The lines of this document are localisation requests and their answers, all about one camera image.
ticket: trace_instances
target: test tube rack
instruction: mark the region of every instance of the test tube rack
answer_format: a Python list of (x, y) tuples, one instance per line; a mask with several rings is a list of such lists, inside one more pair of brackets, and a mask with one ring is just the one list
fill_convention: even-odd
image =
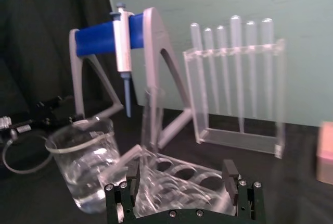
[[(212, 29), (204, 29), (203, 47), (200, 26), (191, 24), (194, 48), (184, 52), (184, 59), (195, 135), (198, 143), (281, 157), (285, 145), (285, 41), (274, 42), (272, 19), (258, 24), (248, 21), (242, 25), (240, 16), (232, 16), (230, 38), (227, 27), (216, 28), (217, 48)], [(210, 128), (209, 114), (237, 116), (239, 131)], [(245, 118), (275, 122), (274, 136), (248, 132)]]

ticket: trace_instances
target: beaker rim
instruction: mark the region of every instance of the beaker rim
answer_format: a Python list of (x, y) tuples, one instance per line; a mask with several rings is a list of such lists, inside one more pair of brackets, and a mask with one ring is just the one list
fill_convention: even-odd
[(76, 146), (73, 146), (73, 147), (67, 147), (67, 148), (51, 148), (48, 146), (48, 144), (51, 143), (50, 141), (50, 138), (56, 134), (57, 132), (60, 132), (60, 131), (63, 131), (64, 129), (67, 129), (67, 128), (71, 128), (75, 125), (79, 125), (79, 124), (82, 124), (82, 123), (91, 123), (91, 124), (94, 124), (98, 121), (107, 121), (108, 123), (110, 123), (111, 125), (113, 125), (113, 122), (108, 119), (108, 118), (104, 118), (104, 119), (99, 119), (99, 118), (96, 118), (96, 119), (84, 119), (84, 120), (80, 120), (80, 121), (76, 121), (76, 122), (73, 122), (73, 124), (69, 125), (69, 126), (65, 126), (61, 129), (59, 129), (58, 131), (56, 131), (55, 133), (53, 133), (48, 139), (47, 141), (45, 142), (45, 148), (52, 154), (66, 154), (66, 153), (71, 153), (71, 152), (74, 152), (74, 151), (78, 151), (78, 150), (81, 150), (83, 148), (86, 148), (92, 144), (95, 144), (97, 143), (98, 141), (100, 141), (101, 139), (105, 138), (105, 137), (109, 137), (109, 136), (113, 136), (114, 135), (114, 132), (110, 132), (110, 133), (104, 133), (104, 134), (100, 134), (98, 135), (97, 137), (85, 142), (85, 143), (82, 143), (82, 144), (78, 144)]

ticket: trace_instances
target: water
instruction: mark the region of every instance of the water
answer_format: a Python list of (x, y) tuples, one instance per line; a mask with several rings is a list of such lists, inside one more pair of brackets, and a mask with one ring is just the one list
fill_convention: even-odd
[(119, 159), (119, 154), (100, 148), (84, 154), (64, 171), (64, 178), (78, 208), (85, 213), (100, 213), (106, 209), (105, 194), (98, 175)]

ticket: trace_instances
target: screw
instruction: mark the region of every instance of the screw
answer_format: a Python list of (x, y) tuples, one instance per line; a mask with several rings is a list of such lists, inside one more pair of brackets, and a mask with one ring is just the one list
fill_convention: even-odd
[(122, 183), (120, 184), (120, 187), (121, 187), (122, 189), (124, 189), (125, 187), (127, 187), (127, 182), (122, 182)]
[(203, 211), (202, 210), (197, 210), (196, 213), (197, 213), (197, 216), (199, 216), (199, 217), (203, 216)]
[(177, 212), (176, 211), (174, 211), (174, 210), (171, 210), (170, 212), (169, 212), (169, 215), (170, 215), (170, 217), (176, 217), (176, 215), (177, 215)]
[(105, 189), (107, 191), (110, 191), (111, 189), (113, 189), (113, 185), (112, 184), (107, 184), (106, 187), (105, 187)]
[(259, 181), (256, 181), (254, 184), (253, 184), (256, 188), (261, 188), (261, 183)]
[(239, 181), (239, 184), (240, 184), (241, 186), (246, 186), (246, 181), (245, 181), (245, 180), (240, 180), (240, 181)]

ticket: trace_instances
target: gray stand leg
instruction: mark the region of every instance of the gray stand leg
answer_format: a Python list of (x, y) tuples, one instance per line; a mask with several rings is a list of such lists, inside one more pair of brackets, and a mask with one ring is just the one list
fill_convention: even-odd
[[(169, 35), (155, 8), (149, 8), (144, 11), (143, 24), (147, 86), (159, 87), (159, 56), (161, 54), (175, 80), (184, 103), (184, 111), (162, 131), (158, 146), (159, 148), (164, 148), (192, 119), (190, 100), (187, 89), (184, 86), (185, 83), (180, 75), (180, 68), (171, 47)], [(155, 121), (153, 110), (151, 120)]]
[(93, 69), (100, 78), (103, 86), (105, 87), (108, 95), (113, 101), (113, 105), (110, 108), (94, 115), (94, 117), (104, 118), (110, 117), (114, 113), (123, 109), (119, 98), (117, 97), (109, 79), (107, 78), (102, 66), (100, 65), (97, 57), (95, 55), (89, 55), (79, 58), (76, 55), (76, 42), (75, 42), (75, 32), (78, 29), (73, 29), (69, 33), (69, 51), (71, 59), (72, 68), (72, 79), (73, 79), (73, 90), (74, 90), (74, 101), (75, 101), (75, 111), (77, 114), (84, 114), (84, 103), (83, 103), (83, 93), (82, 93), (82, 65), (83, 60), (88, 59), (89, 63), (92, 65)]

